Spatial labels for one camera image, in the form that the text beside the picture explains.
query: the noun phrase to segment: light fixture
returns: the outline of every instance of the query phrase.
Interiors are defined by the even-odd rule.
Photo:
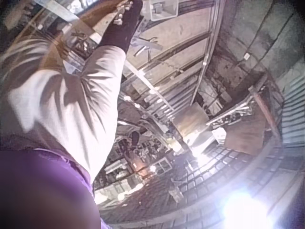
[[[153,173],[156,171],[156,169],[157,169],[156,166],[151,166],[151,167],[150,167],[150,170],[151,170]]]
[[[247,193],[232,194],[224,206],[225,229],[271,229],[267,208]]]
[[[131,99],[130,96],[127,96],[127,95],[126,95],[126,96],[124,96],[124,100],[125,100],[125,101],[131,101],[132,99]]]

